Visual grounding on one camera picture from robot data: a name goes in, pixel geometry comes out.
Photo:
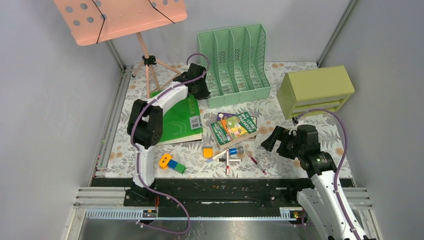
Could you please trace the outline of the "green file organizer rack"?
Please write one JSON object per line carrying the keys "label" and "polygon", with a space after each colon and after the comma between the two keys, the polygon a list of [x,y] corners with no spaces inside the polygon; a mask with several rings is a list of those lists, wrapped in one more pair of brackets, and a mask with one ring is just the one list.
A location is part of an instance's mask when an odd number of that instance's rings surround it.
{"label": "green file organizer rack", "polygon": [[204,66],[209,108],[266,99],[271,85],[265,73],[266,31],[262,24],[242,25],[197,34]]}

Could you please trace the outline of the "red white marker pen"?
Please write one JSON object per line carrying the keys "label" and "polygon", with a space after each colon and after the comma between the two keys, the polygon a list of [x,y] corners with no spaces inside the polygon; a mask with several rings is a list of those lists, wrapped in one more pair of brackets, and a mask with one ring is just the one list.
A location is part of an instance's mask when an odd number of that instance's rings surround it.
{"label": "red white marker pen", "polygon": [[229,149],[226,150],[226,175],[229,176],[230,175],[230,161],[229,161],[229,157],[230,157],[230,153],[229,153]]}

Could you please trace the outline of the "blue grey glue stick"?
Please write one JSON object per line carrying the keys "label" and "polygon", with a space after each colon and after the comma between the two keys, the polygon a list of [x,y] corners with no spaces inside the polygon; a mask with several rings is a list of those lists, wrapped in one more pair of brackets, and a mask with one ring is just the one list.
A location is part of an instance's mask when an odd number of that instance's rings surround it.
{"label": "blue grey glue stick", "polygon": [[235,147],[235,148],[230,148],[228,150],[228,153],[229,153],[230,156],[237,155],[237,154],[243,154],[244,153],[244,148],[242,146]]}

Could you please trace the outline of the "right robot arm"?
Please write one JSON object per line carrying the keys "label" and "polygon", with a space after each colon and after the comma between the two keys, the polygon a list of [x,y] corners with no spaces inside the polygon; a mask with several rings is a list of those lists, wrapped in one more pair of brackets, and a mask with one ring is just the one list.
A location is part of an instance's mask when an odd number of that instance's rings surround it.
{"label": "right robot arm", "polygon": [[287,159],[298,159],[310,181],[308,187],[288,188],[287,201],[302,206],[321,239],[370,239],[349,205],[332,156],[321,149],[316,127],[303,124],[289,130],[276,126],[261,146],[270,152],[277,141],[280,145],[276,152]]}

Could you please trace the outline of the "beige notebook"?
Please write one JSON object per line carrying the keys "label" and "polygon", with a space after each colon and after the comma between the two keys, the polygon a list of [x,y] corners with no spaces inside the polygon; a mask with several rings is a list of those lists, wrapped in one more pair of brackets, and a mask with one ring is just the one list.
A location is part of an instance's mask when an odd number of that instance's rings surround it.
{"label": "beige notebook", "polygon": [[185,142],[193,142],[193,141],[200,141],[202,139],[202,133],[197,133],[193,135],[169,135],[169,134],[163,134],[160,141],[157,143],[158,146],[161,145],[171,145],[171,144],[179,144],[179,143],[185,143]]}

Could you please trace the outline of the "treehouse paperback book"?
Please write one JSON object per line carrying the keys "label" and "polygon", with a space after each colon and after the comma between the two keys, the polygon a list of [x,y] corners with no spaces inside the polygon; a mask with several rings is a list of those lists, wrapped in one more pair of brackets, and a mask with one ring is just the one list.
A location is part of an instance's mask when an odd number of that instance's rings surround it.
{"label": "treehouse paperback book", "polygon": [[217,146],[222,150],[259,133],[257,124],[246,111],[212,122],[210,128]]}

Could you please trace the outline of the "pink music stand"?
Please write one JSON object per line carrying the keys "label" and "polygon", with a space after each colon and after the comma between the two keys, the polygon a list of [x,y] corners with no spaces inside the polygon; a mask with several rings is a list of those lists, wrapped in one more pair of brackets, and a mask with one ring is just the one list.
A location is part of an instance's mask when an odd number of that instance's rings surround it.
{"label": "pink music stand", "polygon": [[79,46],[135,34],[143,52],[143,61],[136,70],[145,67],[148,95],[151,82],[158,91],[164,88],[158,82],[155,64],[180,75],[180,71],[149,54],[142,32],[184,21],[188,14],[183,0],[55,0],[54,3]]}

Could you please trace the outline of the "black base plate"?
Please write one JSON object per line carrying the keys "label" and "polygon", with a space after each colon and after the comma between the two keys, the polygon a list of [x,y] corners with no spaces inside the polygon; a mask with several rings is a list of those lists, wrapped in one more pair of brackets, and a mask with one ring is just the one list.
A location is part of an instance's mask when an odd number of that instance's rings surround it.
{"label": "black base plate", "polygon": [[171,195],[152,193],[130,178],[95,178],[91,187],[123,187],[125,207],[152,207],[159,217],[270,218],[280,217],[280,208],[299,207],[297,191],[312,187],[306,178],[157,178],[151,188]]}

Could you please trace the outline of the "aluminium frame rail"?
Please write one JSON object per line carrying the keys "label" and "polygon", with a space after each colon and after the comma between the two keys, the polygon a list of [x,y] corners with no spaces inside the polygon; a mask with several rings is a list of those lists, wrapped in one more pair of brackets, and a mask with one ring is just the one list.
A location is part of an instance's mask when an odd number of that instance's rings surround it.
{"label": "aluminium frame rail", "polygon": [[106,117],[100,142],[92,160],[87,183],[77,192],[72,207],[71,220],[82,221],[87,209],[122,208],[126,198],[126,188],[131,184],[128,178],[106,178],[108,163],[112,153],[121,112],[133,72],[133,65],[127,65],[121,73],[112,104]]}

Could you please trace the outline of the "black white marker pen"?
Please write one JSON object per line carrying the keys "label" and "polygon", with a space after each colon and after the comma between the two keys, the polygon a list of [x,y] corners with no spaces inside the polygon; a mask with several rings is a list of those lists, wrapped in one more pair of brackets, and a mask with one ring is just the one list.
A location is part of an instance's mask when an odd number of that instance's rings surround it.
{"label": "black white marker pen", "polygon": [[218,162],[241,162],[242,159],[226,159],[226,158],[219,158]]}

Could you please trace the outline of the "yellow blue green toy block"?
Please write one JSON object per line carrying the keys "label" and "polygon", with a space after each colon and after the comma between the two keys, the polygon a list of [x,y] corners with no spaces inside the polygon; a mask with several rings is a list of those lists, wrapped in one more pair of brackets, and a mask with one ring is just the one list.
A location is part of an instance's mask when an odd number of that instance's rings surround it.
{"label": "yellow blue green toy block", "polygon": [[162,169],[172,169],[180,174],[184,174],[184,172],[186,171],[186,166],[173,160],[172,156],[169,153],[162,155],[159,160],[159,166]]}

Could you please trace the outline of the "green plastic folder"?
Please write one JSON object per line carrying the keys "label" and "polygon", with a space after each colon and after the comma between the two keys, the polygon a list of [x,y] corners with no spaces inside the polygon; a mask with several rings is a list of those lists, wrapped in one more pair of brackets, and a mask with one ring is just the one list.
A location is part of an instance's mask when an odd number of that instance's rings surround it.
{"label": "green plastic folder", "polygon": [[162,127],[158,127],[152,136],[157,145],[163,134],[171,136],[190,136],[204,132],[198,100],[188,96],[184,90],[174,90],[159,98],[164,100],[167,109],[163,109]]}

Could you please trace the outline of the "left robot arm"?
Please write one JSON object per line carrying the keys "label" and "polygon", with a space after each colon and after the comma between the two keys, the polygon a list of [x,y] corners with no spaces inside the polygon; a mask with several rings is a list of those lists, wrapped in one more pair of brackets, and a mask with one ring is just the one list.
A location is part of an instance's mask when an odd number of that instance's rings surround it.
{"label": "left robot arm", "polygon": [[154,177],[154,148],[163,135],[163,118],[174,105],[189,96],[190,84],[196,84],[207,75],[208,67],[191,63],[187,71],[177,76],[168,87],[154,97],[133,102],[127,125],[130,143],[136,149],[135,175],[132,179],[140,187],[136,199],[144,206],[152,204],[155,194],[152,189]]}

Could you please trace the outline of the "purple paperback book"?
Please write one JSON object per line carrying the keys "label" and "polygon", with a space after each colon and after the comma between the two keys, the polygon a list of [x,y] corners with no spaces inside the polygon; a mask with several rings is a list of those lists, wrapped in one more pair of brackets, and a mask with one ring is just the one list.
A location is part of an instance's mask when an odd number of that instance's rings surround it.
{"label": "purple paperback book", "polygon": [[[217,117],[216,117],[216,121],[221,121],[221,120],[223,120],[223,119],[227,119],[227,118],[229,118],[229,117],[233,117],[233,116],[236,116],[236,114],[233,114],[233,113],[225,113],[225,112],[219,112],[218,114],[217,114]],[[255,124],[257,123],[257,117],[255,117],[255,116],[251,116],[251,118],[253,119],[253,121],[255,122]]]}

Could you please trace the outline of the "olive green drawer box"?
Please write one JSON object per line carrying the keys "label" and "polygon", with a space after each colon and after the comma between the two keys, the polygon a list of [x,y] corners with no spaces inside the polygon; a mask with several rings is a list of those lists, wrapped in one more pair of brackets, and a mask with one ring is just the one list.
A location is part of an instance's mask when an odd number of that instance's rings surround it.
{"label": "olive green drawer box", "polygon": [[355,93],[343,65],[288,72],[276,98],[286,120],[311,109],[338,111]]}

